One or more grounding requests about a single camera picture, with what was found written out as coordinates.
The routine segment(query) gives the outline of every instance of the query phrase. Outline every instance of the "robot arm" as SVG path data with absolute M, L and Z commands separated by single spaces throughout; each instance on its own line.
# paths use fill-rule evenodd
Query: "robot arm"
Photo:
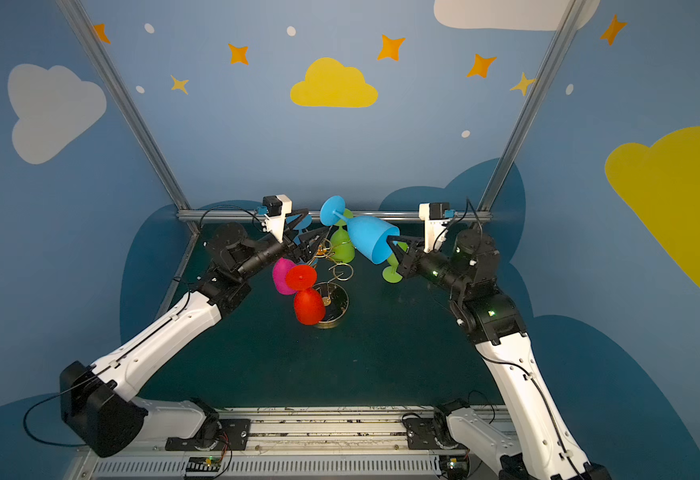
M 420 215 L 445 219 L 448 208 L 448 204 L 422 204 Z M 404 278 L 424 276 L 450 292 L 450 310 L 496 380 L 519 438 L 513 441 L 457 401 L 437 411 L 436 424 L 443 426 L 441 443 L 461 443 L 508 480 L 610 479 L 603 466 L 590 463 L 547 390 L 523 318 L 497 286 L 499 252 L 493 239 L 480 227 L 463 230 L 449 258 L 439 251 L 440 241 L 435 241 L 444 235 L 428 238 L 425 233 L 424 239 L 387 238 L 398 259 L 397 273 Z M 398 242 L 406 242 L 408 249 Z
M 152 402 L 136 394 L 192 339 L 240 305 L 252 276 L 284 256 L 314 256 L 328 227 L 297 234 L 294 227 L 307 210 L 292 211 L 285 195 L 265 197 L 263 204 L 267 235 L 253 240 L 240 224 L 219 227 L 205 244 L 211 265 L 195 291 L 91 366 L 73 362 L 60 374 L 62 419 L 98 456 L 112 456 L 135 439 L 213 438 L 215 413 L 202 402 Z M 287 222 L 287 216 L 296 218 Z

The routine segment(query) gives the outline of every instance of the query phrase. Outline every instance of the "yellow star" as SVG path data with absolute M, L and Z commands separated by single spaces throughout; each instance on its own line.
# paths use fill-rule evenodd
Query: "yellow star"
M 174 86 L 171 88 L 172 90 L 181 90 L 185 92 L 185 95 L 187 95 L 187 91 L 185 90 L 185 83 L 189 82 L 189 80 L 185 80 L 183 82 L 180 82 L 176 78 L 174 78 L 174 75 L 171 76 L 171 79 L 174 81 Z
M 619 20 L 616 19 L 616 15 L 614 15 L 614 19 L 611 21 L 611 24 L 608 26 L 608 30 L 606 30 L 603 35 L 601 35 L 601 39 L 608 40 L 609 45 L 614 44 L 614 38 L 616 38 L 616 35 L 619 34 L 619 32 L 627 25 L 627 22 L 620 22 Z
M 390 40 L 389 38 L 382 35 L 382 51 L 379 52 L 377 60 L 382 60 L 383 58 L 392 58 L 397 62 L 398 49 L 401 48 L 401 44 L 405 38 L 399 38 L 397 40 Z
M 249 50 L 249 47 L 233 47 L 232 44 L 228 43 L 230 46 L 230 52 L 232 52 L 232 58 L 230 58 L 230 63 L 243 63 L 245 65 L 249 64 L 249 61 L 246 60 L 246 50 Z
M 520 83 L 517 84 L 516 86 L 510 88 L 509 90 L 510 90 L 510 91 L 512 91 L 512 90 L 519 90 L 519 91 L 522 91 L 522 92 L 523 92 L 523 96 L 525 97 L 525 96 L 526 96 L 526 91 L 528 90 L 528 86 L 529 86 L 530 84 L 536 82 L 536 79 L 535 79 L 535 78 L 532 78 L 531 80 L 528 80 L 528 79 L 526 78 L 526 72 L 521 73 L 521 74 L 520 74 L 520 77 L 521 77 L 521 78 L 520 78 Z
M 100 38 L 102 42 L 110 43 L 110 39 L 105 35 L 105 24 L 94 25 L 94 31 L 96 36 Z
M 496 59 L 497 57 L 483 58 L 479 54 L 476 54 L 475 64 L 473 65 L 473 69 L 470 70 L 470 73 L 467 74 L 467 77 L 472 77 L 473 75 L 480 75 L 481 77 L 485 78 L 486 75 L 489 74 L 489 67 L 491 66 L 491 63 Z

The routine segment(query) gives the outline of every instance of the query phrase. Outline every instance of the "white cloud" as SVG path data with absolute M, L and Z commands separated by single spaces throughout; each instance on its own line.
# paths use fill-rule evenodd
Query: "white cloud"
M 99 85 L 82 82 L 68 68 L 17 65 L 9 73 L 9 101 L 19 117 L 11 141 L 22 160 L 42 164 L 105 113 Z
M 600 0 L 585 0 L 578 28 L 594 15 Z M 556 30 L 568 0 L 435 0 L 435 18 L 452 28 Z

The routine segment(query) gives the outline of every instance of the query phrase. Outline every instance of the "ventilation grille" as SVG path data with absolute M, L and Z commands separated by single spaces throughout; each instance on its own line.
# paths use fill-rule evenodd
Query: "ventilation grille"
M 435 456 L 233 457 L 225 475 L 440 475 Z
M 94 478 L 182 478 L 186 467 L 183 456 L 100 458 Z
M 221 467 L 227 466 L 225 458 Z M 187 472 L 181 456 L 101 458 L 94 478 L 213 478 L 215 472 Z M 225 476 L 440 475 L 437 456 L 233 456 Z

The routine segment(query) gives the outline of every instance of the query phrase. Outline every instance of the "black cable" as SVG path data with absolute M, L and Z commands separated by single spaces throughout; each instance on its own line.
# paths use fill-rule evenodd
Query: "black cable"
M 473 211 L 473 215 L 475 215 L 475 223 L 478 224 L 478 227 L 480 229 L 480 239 L 478 240 L 478 245 L 480 245 L 483 243 L 483 224 L 480 223 L 480 219 L 478 218 L 478 212 L 475 211 L 475 207 L 473 206 L 473 202 L 470 201 L 470 197 L 467 197 L 467 205 Z
M 90 379 L 86 379 L 86 380 L 82 381 L 81 383 L 76 383 L 75 385 L 71 386 L 69 389 L 67 389 L 63 392 L 59 392 L 55 395 L 52 395 L 49 398 L 45 398 L 45 399 L 41 400 L 40 402 L 36 403 L 35 405 L 33 405 L 32 407 L 28 408 L 28 410 L 24 413 L 24 417 L 22 417 L 22 428 L 24 428 L 24 432 L 26 434 L 28 434 L 28 437 L 32 438 L 33 440 L 35 440 L 38 443 L 43 443 L 44 445 L 50 445 L 50 446 L 55 446 L 55 447 L 74 447 L 74 448 L 85 447 L 86 446 L 85 443 L 57 443 L 57 442 L 48 442 L 47 440 L 43 440 L 41 438 L 38 438 L 37 436 L 33 435 L 33 433 L 30 431 L 30 428 L 28 427 L 28 416 L 29 416 L 30 412 L 32 412 L 33 409 L 35 407 L 37 407 L 38 405 L 42 405 L 42 404 L 48 402 L 49 400 L 54 400 L 55 398 L 62 396 L 65 393 L 69 392 L 70 390 L 78 388 L 79 386 L 86 385 L 86 383 L 91 382 L 92 380 L 99 378 L 100 375 L 102 375 L 103 373 L 105 373 L 109 369 L 110 369 L 110 367 L 107 366 L 104 368 L 104 370 L 102 370 L 99 373 L 96 373 Z
M 227 472 L 227 469 L 230 468 L 230 464 L 232 463 L 232 447 L 230 446 L 229 443 L 227 443 L 227 447 L 229 448 L 229 451 L 230 451 L 230 460 L 227 462 L 227 466 L 225 467 L 225 469 L 222 470 L 220 473 L 216 474 L 216 476 L 214 478 L 212 478 L 211 480 L 215 480 L 215 478 L 221 477 L 225 472 Z
M 402 422 L 403 420 L 405 420 L 406 417 L 408 417 L 408 416 L 417 417 L 417 418 L 419 418 L 420 420 L 422 419 L 422 417 L 420 417 L 419 415 L 417 415 L 417 414 L 414 413 L 414 412 L 406 412 L 406 413 L 403 413 L 403 416 L 401 417 L 401 422 Z
M 150 338 L 151 336 L 153 336 L 156 332 L 158 332 L 158 331 L 161 330 L 164 326 L 166 326 L 169 322 L 171 322 L 171 321 L 173 320 L 173 317 L 174 317 L 174 316 L 179 315 L 180 313 L 182 313 L 182 311 L 184 311 L 185 308 L 187 308 L 187 306 L 188 306 L 189 303 L 190 303 L 190 296 L 191 296 L 191 294 L 192 294 L 190 283 L 185 282 L 184 280 L 182 280 L 182 279 L 180 279 L 179 277 L 176 277 L 176 276 L 175 276 L 174 278 L 172 278 L 172 280 L 175 281 L 175 282 L 185 283 L 185 284 L 187 285 L 187 300 L 185 301 L 185 305 L 184 305 L 181 309 L 179 309 L 179 312 L 175 313 L 175 314 L 172 315 L 167 321 L 163 322 L 163 324 L 162 324 L 161 326 L 159 326 L 157 329 L 153 330 L 148 336 L 146 336 L 146 337 L 143 338 L 141 341 L 139 341 L 136 345 L 134 345 L 133 347 L 131 347 L 130 349 L 128 349 L 126 352 L 124 352 L 124 354 L 121 355 L 121 356 L 118 358 L 118 360 L 116 360 L 117 362 L 123 360 L 127 355 L 129 355 L 129 353 L 131 353 L 132 351 L 134 351 L 135 348 L 137 348 L 138 346 L 142 345 L 145 341 L 147 341 L 147 339 L 149 339 L 149 338 Z M 110 367 L 107 366 L 107 367 L 105 367 L 104 370 L 102 370 L 101 372 L 95 374 L 95 375 L 94 375 L 93 377 L 91 377 L 90 379 L 87 379 L 87 380 L 85 380 L 85 381 L 83 381 L 83 382 L 81 382 L 81 383 L 79 383 L 79 384 L 77 384 L 77 385 L 73 385 L 73 386 L 71 386 L 69 389 L 65 390 L 64 392 L 59 392 L 59 393 L 57 393 L 56 395 L 51 396 L 51 397 L 49 397 L 49 398 L 46 398 L 46 399 L 44 399 L 44 400 L 41 400 L 40 402 L 38 402 L 38 403 L 36 403 L 35 405 L 33 405 L 33 406 L 31 406 L 30 408 L 28 408 L 28 410 L 24 413 L 24 417 L 22 418 L 22 427 L 24 428 L 24 432 L 25 432 L 26 434 L 28 434 L 28 436 L 29 436 L 30 438 L 32 438 L 33 440 L 35 440 L 36 442 L 38 442 L 38 443 L 43 443 L 44 445 L 57 446 L 57 447 L 85 447 L 85 446 L 86 446 L 85 443 L 80 443 L 80 444 L 57 443 L 57 442 L 48 442 L 48 441 L 46 441 L 46 440 L 42 440 L 41 438 L 38 438 L 37 436 L 33 435 L 33 433 L 32 433 L 32 432 L 30 431 L 30 429 L 28 428 L 28 416 L 29 416 L 30 412 L 32 412 L 33 409 L 34 409 L 35 407 L 37 407 L 37 406 L 39 406 L 39 405 L 42 405 L 42 404 L 48 402 L 49 400 L 53 400 L 54 398 L 57 398 L 57 397 L 59 397 L 59 396 L 62 396 L 64 393 L 67 393 L 67 392 L 69 392 L 70 390 L 72 390 L 72 389 L 74 389 L 74 388 L 76 388 L 76 387 L 78 387 L 78 386 L 85 385 L 86 383 L 91 382 L 92 380 L 94 380 L 94 379 L 96 379 L 96 378 L 99 378 L 99 376 L 102 375 L 103 373 L 105 373 L 105 371 L 107 371 L 109 368 L 110 368 Z
M 435 242 L 433 243 L 433 248 L 435 248 L 435 245 L 438 245 L 438 240 L 441 238 L 441 235 L 445 234 L 448 231 L 448 229 L 450 229 L 451 226 L 453 226 L 454 224 L 458 224 L 462 220 L 464 220 L 465 216 L 467 216 L 467 204 L 464 205 L 464 213 L 462 214 L 462 216 L 460 216 L 460 219 L 456 220 L 456 221 L 454 221 L 454 219 L 456 219 L 456 217 L 454 217 L 454 219 L 451 219 L 451 222 L 449 222 L 448 225 L 446 225 L 446 228 L 442 229 L 441 232 L 438 234 L 438 236 L 435 237 Z
M 581 473 L 579 473 L 579 470 L 576 469 L 574 466 L 574 462 L 571 460 L 571 457 L 568 456 L 568 451 L 566 450 L 566 447 L 563 446 L 563 437 L 560 435 L 560 431 L 558 430 L 558 424 L 555 421 L 555 416 L 552 414 L 552 409 L 549 408 L 549 403 L 547 403 L 547 397 L 545 397 L 544 393 L 542 392 L 542 388 L 539 387 L 538 383 L 536 383 L 536 380 L 533 379 L 531 373 L 528 372 L 528 370 L 524 369 L 517 363 L 512 363 L 512 362 L 502 362 L 499 360 L 491 360 L 484 356 L 480 351 L 478 351 L 478 355 L 480 355 L 484 360 L 487 362 L 491 363 L 496 363 L 497 365 L 510 365 L 517 367 L 518 369 L 522 370 L 524 374 L 526 374 L 526 379 L 531 380 L 531 383 L 536 387 L 537 392 L 539 392 L 539 395 L 542 397 L 542 401 L 544 402 L 545 408 L 547 408 L 547 414 L 549 415 L 549 419 L 552 422 L 552 427 L 555 428 L 555 435 L 558 437 L 558 445 L 560 445 L 560 448 L 563 449 L 563 454 L 566 455 L 566 458 L 568 459 L 568 464 L 571 466 L 571 468 L 574 470 L 576 473 L 576 476 L 580 478 L 580 480 L 585 480 L 585 478 L 582 476 Z
M 201 215 L 201 219 L 198 220 L 198 230 L 201 230 L 203 227 L 203 219 L 205 216 L 211 211 L 211 210 L 217 210 L 219 208 L 235 208 L 236 210 L 240 210 L 241 212 L 246 212 L 247 214 L 251 215 L 251 218 L 254 220 L 259 220 L 259 217 L 256 216 L 255 214 L 251 213 L 245 208 L 241 208 L 240 206 L 235 206 L 235 205 L 229 205 L 229 204 L 224 204 L 224 205 L 217 205 L 217 206 L 212 206 L 209 208 L 207 211 L 203 212 L 203 215 Z
M 441 302 L 439 302 L 439 301 L 435 298 L 435 293 L 433 293 L 433 289 L 431 288 L 432 286 L 433 286 L 432 283 L 427 282 L 427 291 L 430 292 L 430 298 L 432 299 L 432 301 L 435 302 L 435 303 L 437 303 L 438 305 L 440 305 L 441 308 L 442 308 L 443 310 L 445 310 L 446 312 L 452 313 L 452 312 L 451 312 L 451 309 L 446 308 Z
M 486 396 L 486 394 L 484 394 L 484 393 L 481 392 L 480 390 L 470 390 L 470 393 L 467 394 L 467 403 L 470 403 L 470 396 L 471 396 L 473 393 L 479 393 L 481 397 L 483 397 L 483 398 L 486 399 L 486 405 L 488 405 L 489 407 L 491 407 L 491 413 L 492 413 L 492 415 L 491 415 L 491 422 L 493 422 L 494 420 L 496 420 L 496 419 L 497 419 L 497 410 L 493 408 L 493 404 L 492 404 L 491 402 L 489 402 L 489 398 Z
M 468 458 L 467 465 L 470 465 L 470 460 L 469 460 L 470 457 L 468 456 L 467 458 Z M 470 467 L 468 466 L 467 467 L 468 473 L 467 473 L 467 476 L 464 478 L 464 480 L 467 480 L 469 477 L 475 475 L 475 472 L 477 472 L 480 469 L 480 467 L 482 467 L 482 466 L 483 466 L 483 460 L 480 461 L 480 463 L 478 464 L 478 466 L 475 467 L 475 470 L 473 470 L 472 473 L 470 473 Z

